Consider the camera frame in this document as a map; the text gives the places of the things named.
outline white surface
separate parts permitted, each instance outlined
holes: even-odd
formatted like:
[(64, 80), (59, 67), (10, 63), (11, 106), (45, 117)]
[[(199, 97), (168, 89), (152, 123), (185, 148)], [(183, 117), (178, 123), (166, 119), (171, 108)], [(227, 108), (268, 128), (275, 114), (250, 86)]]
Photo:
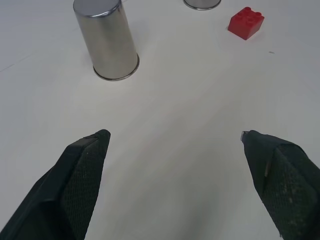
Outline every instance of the white surface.
[[(72, 3), (0, 3), (0, 227), (68, 144), (104, 128), (87, 240), (279, 239), (240, 136), (293, 141), (320, 166), (320, 1), (128, 0), (141, 64), (118, 82), (94, 74)], [(248, 41), (226, 30), (245, 6), (265, 16)]]

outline silver metal cup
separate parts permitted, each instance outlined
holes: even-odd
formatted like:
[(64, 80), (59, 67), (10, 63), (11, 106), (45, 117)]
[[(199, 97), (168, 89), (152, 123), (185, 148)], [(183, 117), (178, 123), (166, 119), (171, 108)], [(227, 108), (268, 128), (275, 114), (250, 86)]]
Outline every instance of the silver metal cup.
[(219, 5), (221, 0), (183, 0), (184, 3), (192, 9), (209, 10)]
[(111, 81), (132, 75), (140, 60), (121, 0), (74, 0), (73, 10), (94, 71)]

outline red lego brick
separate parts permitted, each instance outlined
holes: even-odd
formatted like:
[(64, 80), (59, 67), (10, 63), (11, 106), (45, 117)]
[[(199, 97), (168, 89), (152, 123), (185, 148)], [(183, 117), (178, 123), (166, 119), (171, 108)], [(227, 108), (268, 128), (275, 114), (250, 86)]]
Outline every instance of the red lego brick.
[(254, 12), (246, 6), (231, 18), (228, 30), (247, 40), (260, 29), (264, 19), (261, 12)]

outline metal cup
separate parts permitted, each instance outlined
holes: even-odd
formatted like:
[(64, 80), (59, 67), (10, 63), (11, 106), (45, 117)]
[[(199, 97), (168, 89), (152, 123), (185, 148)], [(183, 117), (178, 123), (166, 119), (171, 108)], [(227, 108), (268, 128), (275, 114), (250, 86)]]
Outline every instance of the metal cup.
[(96, 74), (111, 81), (131, 76), (140, 60), (121, 0), (74, 0), (73, 10)]
[(221, 0), (183, 0), (184, 3), (192, 9), (209, 10), (219, 5)]

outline stainless steel cylinder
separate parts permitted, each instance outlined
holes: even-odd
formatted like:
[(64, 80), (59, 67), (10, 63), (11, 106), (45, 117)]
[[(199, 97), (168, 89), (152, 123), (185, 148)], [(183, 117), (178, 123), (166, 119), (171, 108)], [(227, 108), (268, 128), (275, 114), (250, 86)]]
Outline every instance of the stainless steel cylinder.
[(184, 3), (192, 9), (209, 10), (219, 5), (221, 0), (183, 0)]
[(132, 75), (140, 60), (121, 0), (74, 0), (73, 10), (94, 71), (111, 81)]

